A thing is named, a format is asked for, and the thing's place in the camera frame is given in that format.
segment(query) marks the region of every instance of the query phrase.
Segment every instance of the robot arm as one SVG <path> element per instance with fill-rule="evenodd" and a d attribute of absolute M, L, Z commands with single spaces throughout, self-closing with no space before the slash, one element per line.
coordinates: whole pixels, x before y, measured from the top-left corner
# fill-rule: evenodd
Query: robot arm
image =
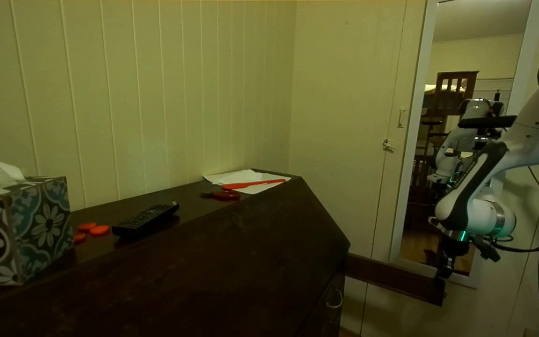
<path fill-rule="evenodd" d="M 528 164 L 539 164 L 539 90 L 525 105 L 510 133 L 474 155 L 467 176 L 437 204 L 435 219 L 446 236 L 442 249 L 450 264 L 469 251 L 472 237 L 506 237 L 513 232 L 515 213 L 489 191 L 487 183 L 499 172 Z"/>

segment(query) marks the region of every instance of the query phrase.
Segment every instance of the white paneled wall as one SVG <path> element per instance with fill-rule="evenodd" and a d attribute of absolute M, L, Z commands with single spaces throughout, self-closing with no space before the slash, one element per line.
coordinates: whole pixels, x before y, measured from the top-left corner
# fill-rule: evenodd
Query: white paneled wall
<path fill-rule="evenodd" d="M 0 0 L 0 161 L 74 207 L 289 161 L 295 2 Z"/>

